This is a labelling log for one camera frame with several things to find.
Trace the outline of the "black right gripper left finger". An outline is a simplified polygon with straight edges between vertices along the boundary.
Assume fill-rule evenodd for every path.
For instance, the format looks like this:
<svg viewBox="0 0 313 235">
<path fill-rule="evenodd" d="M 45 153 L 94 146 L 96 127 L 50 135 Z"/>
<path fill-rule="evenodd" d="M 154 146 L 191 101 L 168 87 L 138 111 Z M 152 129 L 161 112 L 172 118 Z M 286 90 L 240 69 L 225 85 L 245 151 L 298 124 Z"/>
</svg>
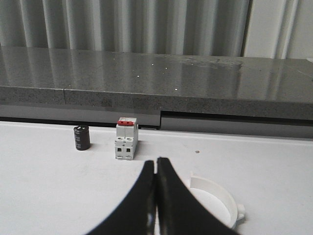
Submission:
<svg viewBox="0 0 313 235">
<path fill-rule="evenodd" d="M 89 235 L 153 235 L 156 220 L 154 162 L 146 161 L 125 198 Z"/>
</svg>

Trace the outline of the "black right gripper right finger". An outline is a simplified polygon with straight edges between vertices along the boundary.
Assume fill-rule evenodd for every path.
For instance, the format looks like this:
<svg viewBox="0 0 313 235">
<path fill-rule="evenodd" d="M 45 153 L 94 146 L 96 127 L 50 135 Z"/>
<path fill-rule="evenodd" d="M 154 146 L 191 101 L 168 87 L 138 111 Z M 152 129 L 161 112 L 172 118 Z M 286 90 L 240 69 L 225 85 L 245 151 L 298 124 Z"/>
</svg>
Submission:
<svg viewBox="0 0 313 235">
<path fill-rule="evenodd" d="M 157 159 L 156 204 L 162 235 L 236 235 L 192 195 L 168 158 Z"/>
</svg>

